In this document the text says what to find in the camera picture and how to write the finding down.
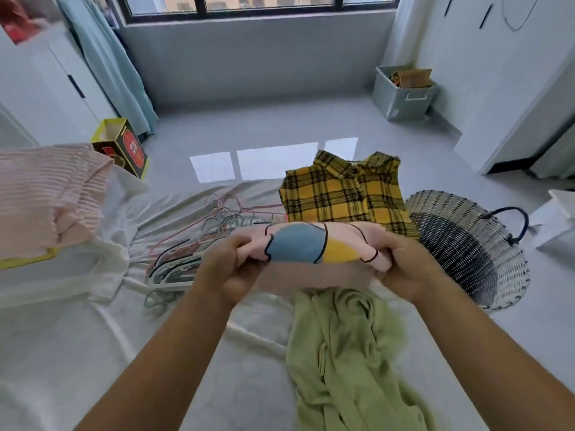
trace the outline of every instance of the tiled floor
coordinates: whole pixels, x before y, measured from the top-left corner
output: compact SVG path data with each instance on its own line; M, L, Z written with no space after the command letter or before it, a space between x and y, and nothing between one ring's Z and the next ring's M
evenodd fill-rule
M441 128L429 121L389 123L363 93L231 103L160 116L158 134L144 144L151 160L147 181L158 194L194 192L224 180L281 178L285 169L310 164L317 148L354 160L374 151L399 156L405 198L439 189L486 209L511 205L530 213L548 200L548 189L575 186L575 181L533 180L519 171L479 176L453 152L455 141ZM514 213L501 219L511 231L520 228ZM575 258L565 248L559 250L563 261L552 252L527 251L532 283L526 297L494 319L575 390L575 346L568 341L575 329L575 269L568 260Z

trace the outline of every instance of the pink striped garment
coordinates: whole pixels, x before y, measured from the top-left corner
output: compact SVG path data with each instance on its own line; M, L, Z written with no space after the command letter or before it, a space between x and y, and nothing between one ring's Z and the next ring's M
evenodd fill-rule
M0 260L90 239L112 164L90 144L0 151Z

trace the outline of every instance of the gray storage bin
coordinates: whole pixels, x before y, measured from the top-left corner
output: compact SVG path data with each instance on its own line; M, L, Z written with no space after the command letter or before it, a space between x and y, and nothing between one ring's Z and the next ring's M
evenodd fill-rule
M373 88L373 103L388 121L421 119L439 87L434 83L427 88L399 88L389 76L404 66L378 66L376 85Z

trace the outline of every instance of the blue patch on fabric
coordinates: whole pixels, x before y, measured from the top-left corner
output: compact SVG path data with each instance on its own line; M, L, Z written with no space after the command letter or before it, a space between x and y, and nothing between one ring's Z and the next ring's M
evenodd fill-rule
M319 263L326 245L326 234L325 229L311 224L288 225L273 233L266 255L271 261Z

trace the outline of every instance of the wicker basket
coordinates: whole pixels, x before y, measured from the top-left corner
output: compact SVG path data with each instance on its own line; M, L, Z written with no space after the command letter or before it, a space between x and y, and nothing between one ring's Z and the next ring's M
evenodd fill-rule
M477 203L446 192L417 192L406 202L419 241L446 273L486 311L505 309L521 299L529 269L518 246L529 217L518 207L489 212ZM518 210L525 219L519 237L511 236L494 215Z

